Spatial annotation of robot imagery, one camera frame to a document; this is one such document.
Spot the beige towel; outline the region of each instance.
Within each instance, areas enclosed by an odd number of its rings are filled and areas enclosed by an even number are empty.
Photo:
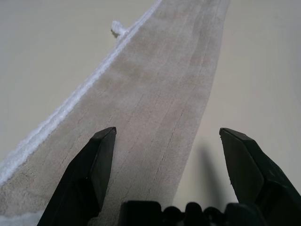
[[[47,206],[72,158],[116,126],[100,218],[126,200],[172,203],[209,98],[229,0],[163,0],[107,71],[0,190],[0,213]]]

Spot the white wall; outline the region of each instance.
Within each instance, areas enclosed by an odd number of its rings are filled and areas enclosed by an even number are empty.
[[[155,0],[0,1],[0,161],[88,77]]]
[[[231,0],[211,96],[174,205],[236,201],[220,127],[246,133],[301,193],[301,1]]]

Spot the black plastic part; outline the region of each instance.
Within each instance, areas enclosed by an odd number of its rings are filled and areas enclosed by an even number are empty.
[[[38,226],[85,226],[96,217],[107,190],[116,128],[94,134],[68,165]]]
[[[225,226],[266,226],[255,204],[230,203],[223,215],[226,222],[223,225]]]
[[[301,197],[283,171],[243,133],[220,130],[226,165],[239,203],[256,204],[269,226],[301,222]]]
[[[185,213],[176,207],[161,212],[158,202],[128,201],[122,204],[118,226],[266,226],[254,205],[230,203],[225,213],[209,207],[204,213],[194,202],[188,203]]]
[[[128,201],[121,205],[119,226],[160,226],[161,205],[152,201]]]

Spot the white loop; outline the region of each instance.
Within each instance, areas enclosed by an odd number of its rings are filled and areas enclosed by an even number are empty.
[[[118,35],[124,35],[127,29],[119,21],[113,21],[111,26],[112,31]]]

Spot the wall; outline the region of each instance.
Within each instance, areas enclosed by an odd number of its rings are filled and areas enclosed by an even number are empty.
[[[211,96],[174,199],[235,202],[219,128],[255,139],[301,192],[301,1],[231,0]]]
[[[0,161],[44,121],[155,0],[0,1]]]

